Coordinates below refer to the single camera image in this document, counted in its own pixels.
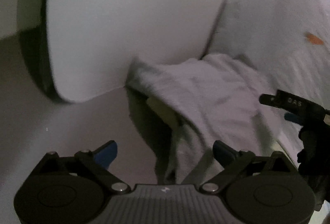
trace white panel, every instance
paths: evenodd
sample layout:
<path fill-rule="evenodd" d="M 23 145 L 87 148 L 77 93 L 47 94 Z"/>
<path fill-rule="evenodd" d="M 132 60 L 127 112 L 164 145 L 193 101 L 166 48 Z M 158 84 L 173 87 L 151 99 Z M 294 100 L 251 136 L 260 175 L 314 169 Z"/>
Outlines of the white panel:
<path fill-rule="evenodd" d="M 199 57 L 222 0 L 47 0 L 58 93 L 82 102 L 122 87 L 135 55 L 157 63 Z"/>

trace metal screw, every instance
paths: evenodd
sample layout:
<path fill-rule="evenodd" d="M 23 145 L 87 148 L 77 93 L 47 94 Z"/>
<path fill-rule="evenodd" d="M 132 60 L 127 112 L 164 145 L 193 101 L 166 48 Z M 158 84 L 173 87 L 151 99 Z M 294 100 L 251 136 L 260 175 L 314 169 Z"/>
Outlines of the metal screw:
<path fill-rule="evenodd" d="M 214 183 L 206 183 L 202 186 L 202 189 L 206 192 L 215 192 L 219 189 L 219 186 Z"/>
<path fill-rule="evenodd" d="M 128 188 L 128 186 L 125 183 L 118 182 L 118 183 L 112 184 L 111 188 L 115 191 L 125 191 Z"/>

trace orange object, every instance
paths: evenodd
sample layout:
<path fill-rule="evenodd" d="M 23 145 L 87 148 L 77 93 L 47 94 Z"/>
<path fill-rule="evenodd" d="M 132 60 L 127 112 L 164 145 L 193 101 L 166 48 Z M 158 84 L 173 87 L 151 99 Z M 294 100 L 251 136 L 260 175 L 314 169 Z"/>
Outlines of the orange object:
<path fill-rule="evenodd" d="M 323 45 L 324 44 L 323 40 L 321 40 L 320 38 L 318 38 L 317 36 L 315 36 L 311 33 L 306 33 L 306 38 L 308 39 L 308 41 L 311 44 L 315 44 L 315 45 Z"/>

